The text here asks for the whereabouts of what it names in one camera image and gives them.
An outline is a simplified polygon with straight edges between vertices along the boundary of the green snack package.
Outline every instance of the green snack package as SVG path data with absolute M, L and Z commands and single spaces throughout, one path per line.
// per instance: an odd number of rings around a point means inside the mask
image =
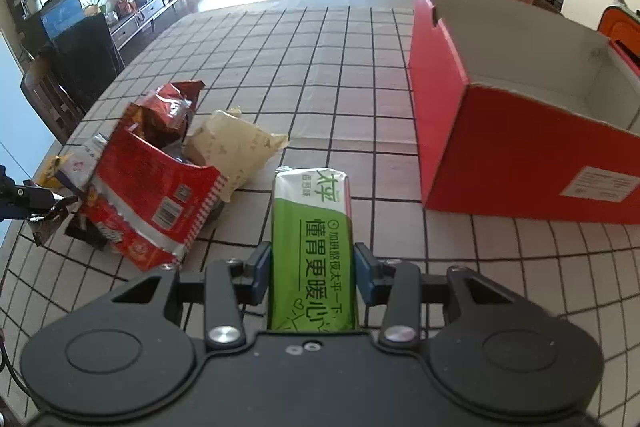
M 280 172 L 271 224 L 269 329 L 356 329 L 347 175 L 328 168 Z

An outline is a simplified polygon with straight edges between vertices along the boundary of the open cardboard box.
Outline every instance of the open cardboard box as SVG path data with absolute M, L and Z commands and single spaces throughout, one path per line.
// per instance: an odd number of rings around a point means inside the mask
M 415 0 L 422 202 L 640 223 L 640 70 L 606 36 L 515 0 Z

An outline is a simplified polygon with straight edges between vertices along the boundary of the tv stand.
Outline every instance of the tv stand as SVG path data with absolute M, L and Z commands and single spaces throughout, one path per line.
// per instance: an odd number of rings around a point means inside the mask
M 151 31 L 156 30 L 155 20 L 173 8 L 179 0 L 134 0 L 138 11 L 120 19 L 110 28 L 111 38 L 117 49 L 122 49 L 133 37 L 143 29 L 151 26 Z

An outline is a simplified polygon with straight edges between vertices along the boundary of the dining table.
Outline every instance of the dining table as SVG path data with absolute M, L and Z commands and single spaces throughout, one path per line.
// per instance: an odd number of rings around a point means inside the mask
M 181 269 L 247 259 L 271 238 L 276 168 L 329 166 L 349 177 L 354 241 L 428 274 L 467 266 L 581 327 L 605 360 L 588 411 L 607 427 L 636 425 L 640 225 L 424 208 L 408 70 L 410 53 L 420 52 L 411 50 L 413 6 L 414 0 L 272 0 L 189 14 L 114 80 L 60 153 L 73 153 L 95 133 L 108 137 L 142 94 L 173 80 L 200 80 L 205 87 L 189 134 L 213 111 L 239 107 L 241 118 L 288 134 L 289 144 L 203 227 Z M 28 225 L 14 221 L 0 250 L 0 320 L 18 371 L 22 348 L 38 330 L 140 273 L 119 253 L 95 250 L 64 228 L 38 247 Z M 358 302 L 360 326 L 377 336 L 385 306 Z M 247 331 L 264 328 L 264 321 L 264 305 L 248 307 Z M 442 305 L 422 306 L 423 337 L 444 326 Z M 201 305 L 185 309 L 182 328 L 202 338 Z M 36 414 L 7 371 L 0 373 L 0 394 L 19 419 Z

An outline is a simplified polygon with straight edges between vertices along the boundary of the barcode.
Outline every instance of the barcode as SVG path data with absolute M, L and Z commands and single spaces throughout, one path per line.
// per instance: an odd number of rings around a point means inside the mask
M 182 203 L 186 203 L 191 198 L 191 189 L 187 185 L 179 185 L 175 189 L 174 198 Z
M 158 225 L 161 229 L 168 230 L 174 226 L 175 222 L 182 213 L 182 207 L 175 201 L 164 197 L 152 217 L 152 221 Z

